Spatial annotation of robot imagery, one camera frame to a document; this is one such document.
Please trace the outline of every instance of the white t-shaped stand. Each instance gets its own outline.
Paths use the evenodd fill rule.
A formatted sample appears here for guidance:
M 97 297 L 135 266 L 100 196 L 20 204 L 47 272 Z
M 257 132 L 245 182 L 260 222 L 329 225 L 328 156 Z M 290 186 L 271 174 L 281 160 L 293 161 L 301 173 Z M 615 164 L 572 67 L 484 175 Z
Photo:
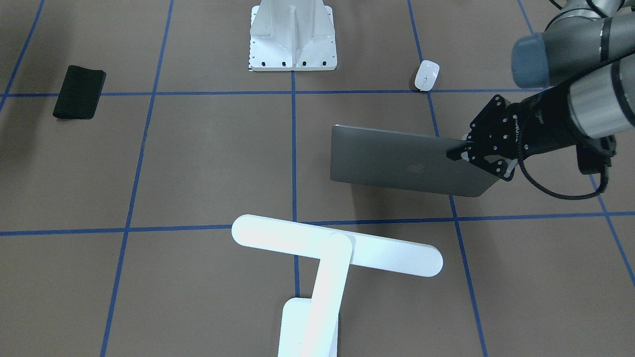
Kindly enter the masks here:
M 254 71 L 328 71 L 337 67 L 333 10 L 322 0 L 262 0 L 251 9 Z
M 434 276 L 443 258 L 431 245 L 243 215 L 232 225 L 243 246 L 320 259 L 310 299 L 284 305 L 278 357 L 337 356 L 337 325 L 349 265 Z

